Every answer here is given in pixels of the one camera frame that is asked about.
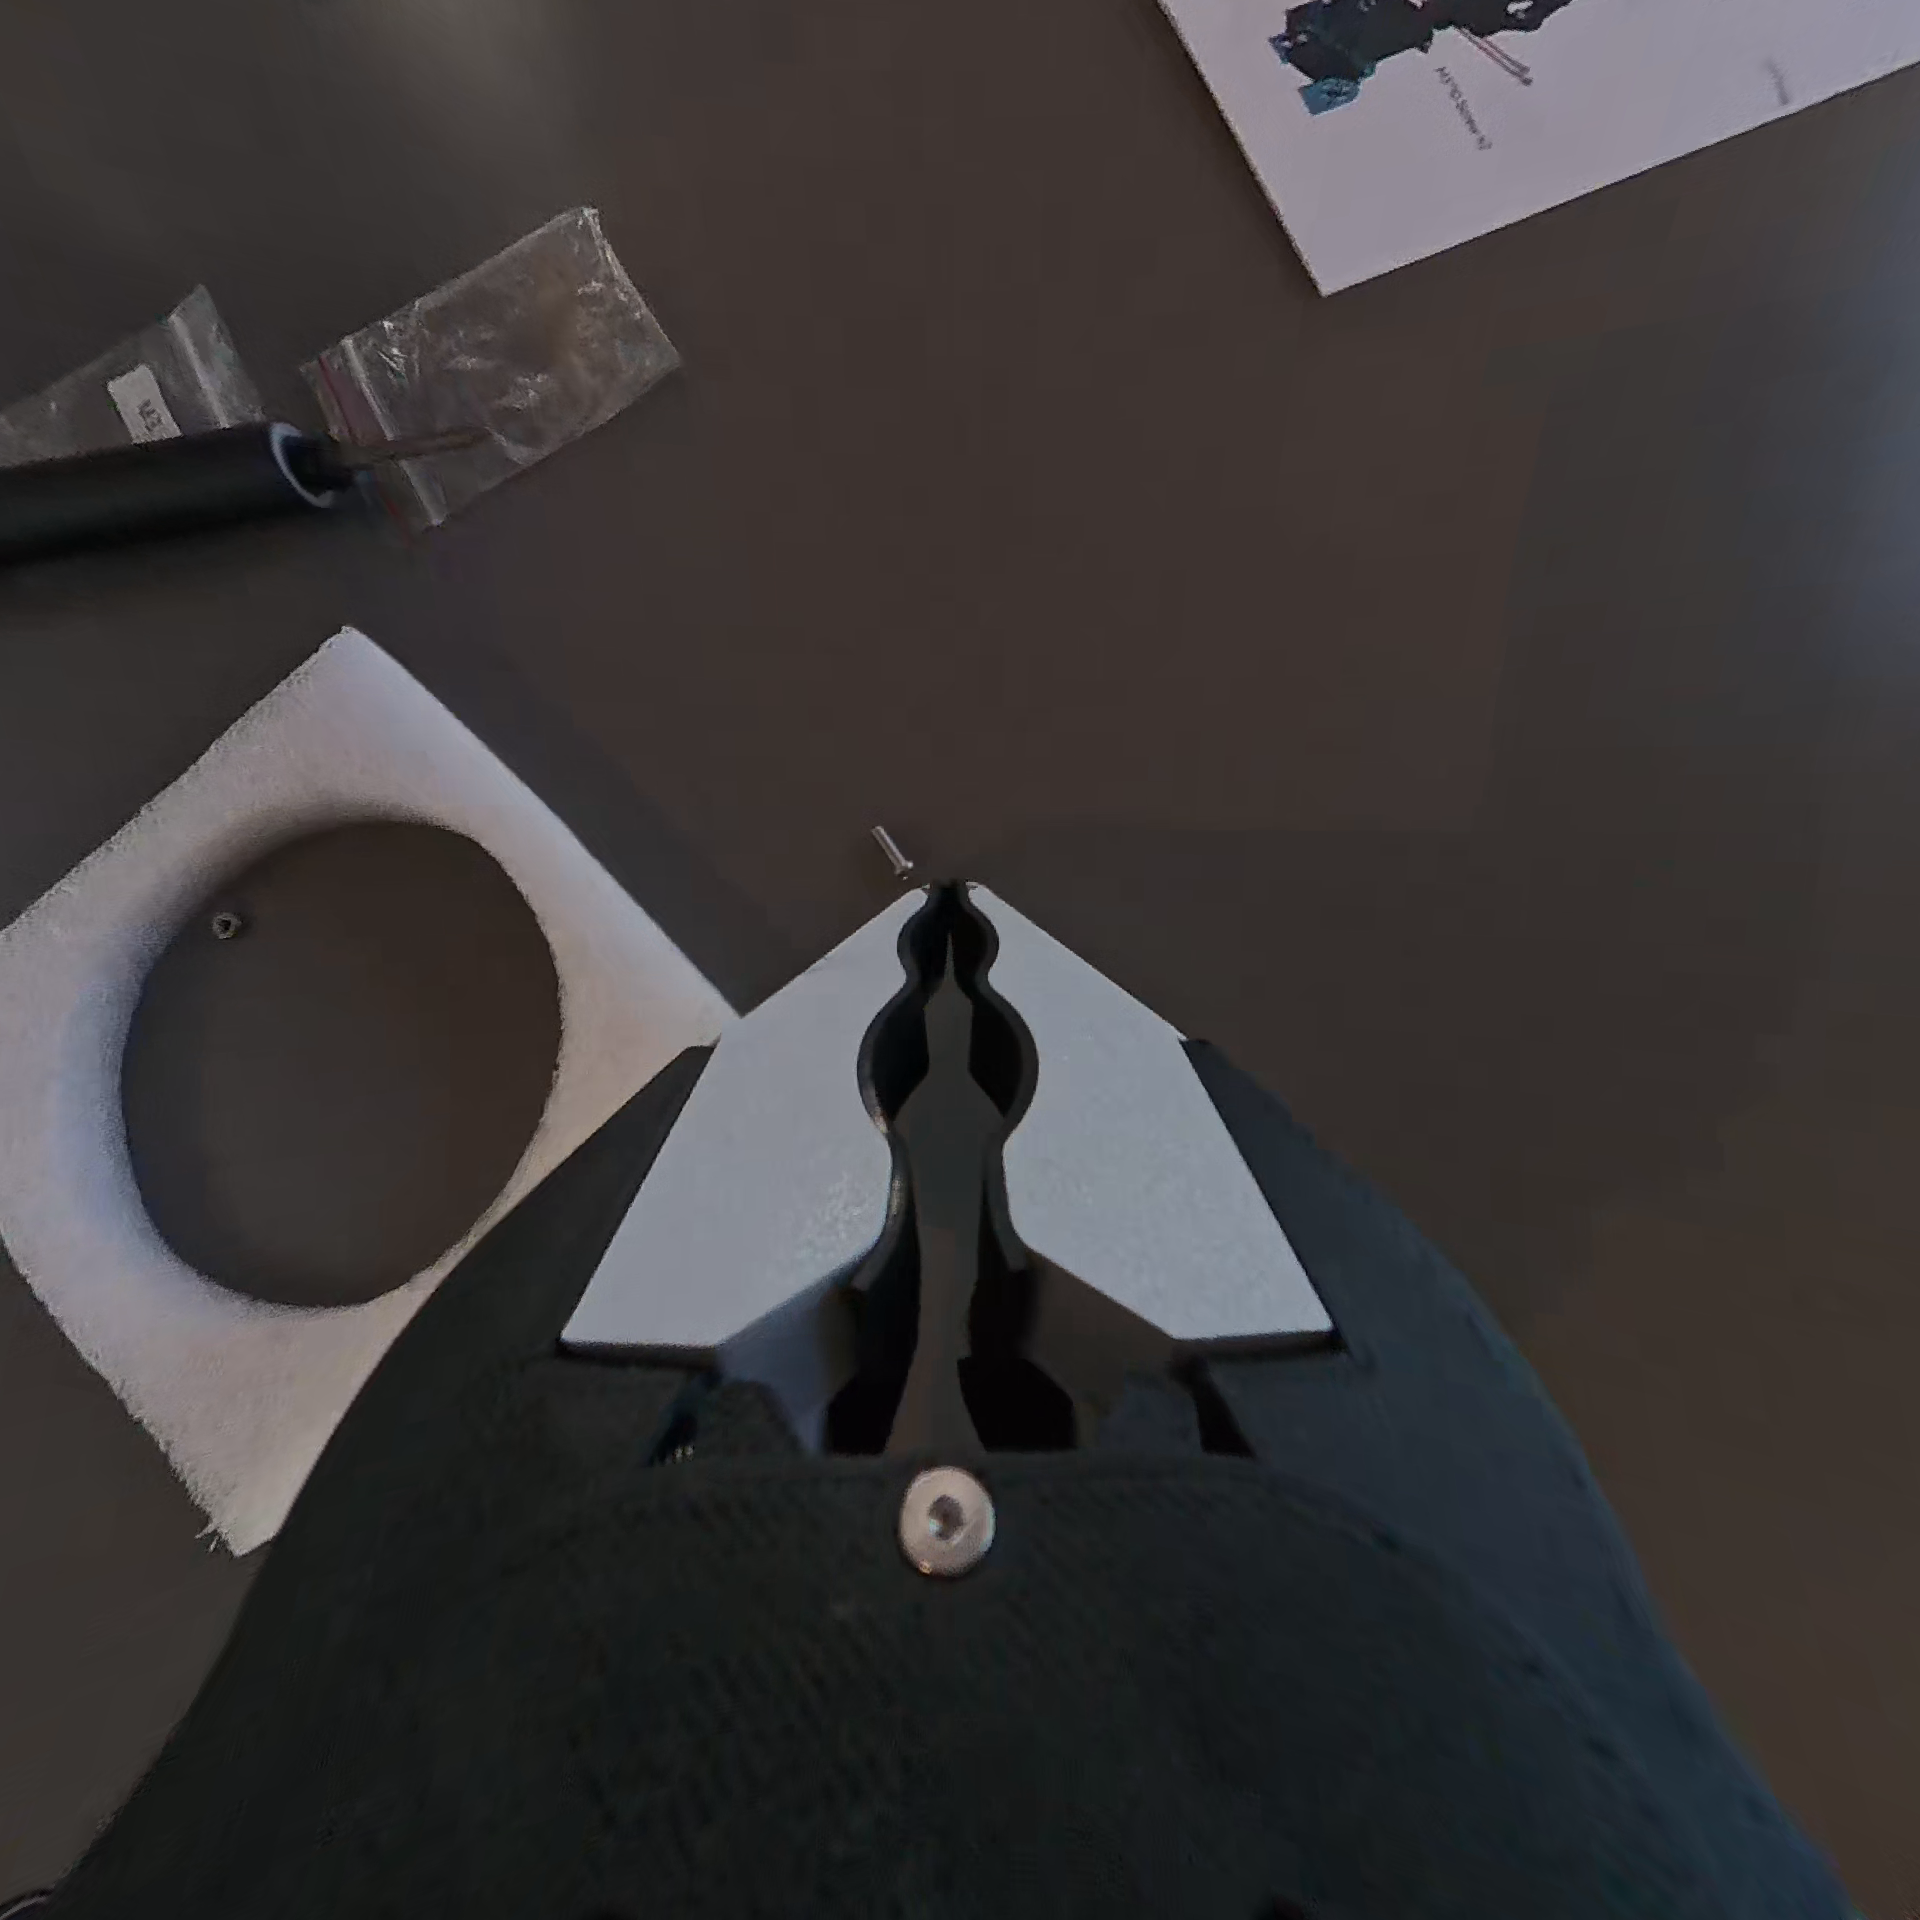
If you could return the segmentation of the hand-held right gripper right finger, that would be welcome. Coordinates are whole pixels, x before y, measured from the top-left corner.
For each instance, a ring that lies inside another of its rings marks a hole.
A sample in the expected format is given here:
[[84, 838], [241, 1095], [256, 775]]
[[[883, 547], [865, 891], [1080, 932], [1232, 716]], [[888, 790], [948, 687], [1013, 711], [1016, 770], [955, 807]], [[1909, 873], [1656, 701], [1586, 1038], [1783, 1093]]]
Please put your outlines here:
[[1069, 1281], [1170, 1347], [1314, 1347], [1336, 1318], [1204, 1087], [1186, 1035], [989, 887], [980, 1009], [1013, 1106], [988, 1181], [1011, 1265]]

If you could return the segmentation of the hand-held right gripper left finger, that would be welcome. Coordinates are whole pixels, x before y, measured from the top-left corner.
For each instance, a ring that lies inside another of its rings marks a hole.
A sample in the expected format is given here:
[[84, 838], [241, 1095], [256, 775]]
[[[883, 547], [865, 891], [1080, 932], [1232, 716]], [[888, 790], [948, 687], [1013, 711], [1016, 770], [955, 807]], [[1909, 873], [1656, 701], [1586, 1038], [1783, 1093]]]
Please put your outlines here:
[[963, 893], [913, 887], [712, 1047], [562, 1330], [769, 1390], [808, 1449], [908, 1446], [953, 1234], [911, 1103]]

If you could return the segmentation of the black screwdriver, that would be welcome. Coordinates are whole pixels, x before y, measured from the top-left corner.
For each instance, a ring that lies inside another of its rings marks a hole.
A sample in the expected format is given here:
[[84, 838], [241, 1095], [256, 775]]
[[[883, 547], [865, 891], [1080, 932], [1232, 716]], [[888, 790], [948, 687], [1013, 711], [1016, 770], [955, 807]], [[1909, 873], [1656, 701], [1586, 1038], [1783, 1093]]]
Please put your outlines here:
[[291, 423], [64, 455], [2, 471], [2, 565], [330, 513], [386, 467], [487, 445], [483, 426], [349, 444]]

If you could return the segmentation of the dark brown desk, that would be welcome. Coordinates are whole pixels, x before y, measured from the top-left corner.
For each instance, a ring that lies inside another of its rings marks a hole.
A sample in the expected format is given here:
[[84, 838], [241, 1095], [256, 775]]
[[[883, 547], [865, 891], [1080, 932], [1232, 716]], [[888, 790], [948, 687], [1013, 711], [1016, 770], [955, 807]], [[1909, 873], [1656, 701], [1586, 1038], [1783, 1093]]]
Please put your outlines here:
[[597, 205], [682, 351], [424, 538], [4, 579], [4, 919], [341, 626], [753, 1005], [888, 826], [1468, 1273], [1916, 1916], [1916, 71], [1356, 290], [1156, 5], [4, 5], [4, 401]]

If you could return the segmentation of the white foam square with hole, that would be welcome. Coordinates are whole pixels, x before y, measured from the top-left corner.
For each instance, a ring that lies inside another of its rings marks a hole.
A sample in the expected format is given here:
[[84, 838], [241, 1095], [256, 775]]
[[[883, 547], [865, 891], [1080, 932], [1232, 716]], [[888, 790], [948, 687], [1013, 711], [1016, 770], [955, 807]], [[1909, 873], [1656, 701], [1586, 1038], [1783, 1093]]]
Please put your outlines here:
[[[154, 1225], [121, 1061], [154, 959], [277, 846], [343, 826], [460, 833], [520, 889], [561, 979], [561, 1055], [513, 1177], [371, 1302], [291, 1308], [204, 1278]], [[18, 1276], [235, 1555], [269, 1543], [353, 1398], [444, 1278], [735, 1009], [505, 762], [343, 629], [4, 929], [2, 1223]]]

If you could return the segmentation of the empty clear plastic bag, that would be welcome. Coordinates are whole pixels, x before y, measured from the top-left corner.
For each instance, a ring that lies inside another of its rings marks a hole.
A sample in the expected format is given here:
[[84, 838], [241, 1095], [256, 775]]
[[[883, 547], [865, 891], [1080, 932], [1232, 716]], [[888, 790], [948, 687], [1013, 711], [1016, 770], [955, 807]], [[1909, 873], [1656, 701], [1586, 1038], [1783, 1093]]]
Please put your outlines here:
[[420, 534], [679, 370], [602, 213], [578, 205], [319, 350], [301, 378], [337, 442], [461, 442], [375, 469], [375, 495]]

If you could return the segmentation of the clear plastic bag white label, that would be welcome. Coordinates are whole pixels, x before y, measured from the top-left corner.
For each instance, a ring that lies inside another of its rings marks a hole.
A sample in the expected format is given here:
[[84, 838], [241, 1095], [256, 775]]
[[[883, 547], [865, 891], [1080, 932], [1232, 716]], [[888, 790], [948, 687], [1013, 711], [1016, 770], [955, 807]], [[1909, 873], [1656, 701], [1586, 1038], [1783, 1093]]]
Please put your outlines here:
[[163, 319], [2, 411], [2, 467], [263, 423], [255, 378], [207, 286]]

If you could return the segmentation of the open instruction manual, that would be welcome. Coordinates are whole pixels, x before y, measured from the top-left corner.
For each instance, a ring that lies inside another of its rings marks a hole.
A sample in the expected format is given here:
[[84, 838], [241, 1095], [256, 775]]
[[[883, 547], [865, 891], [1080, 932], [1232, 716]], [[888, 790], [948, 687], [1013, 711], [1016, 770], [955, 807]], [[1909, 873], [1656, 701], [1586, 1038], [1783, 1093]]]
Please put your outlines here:
[[1916, 66], [1916, 2], [1167, 2], [1322, 295]]

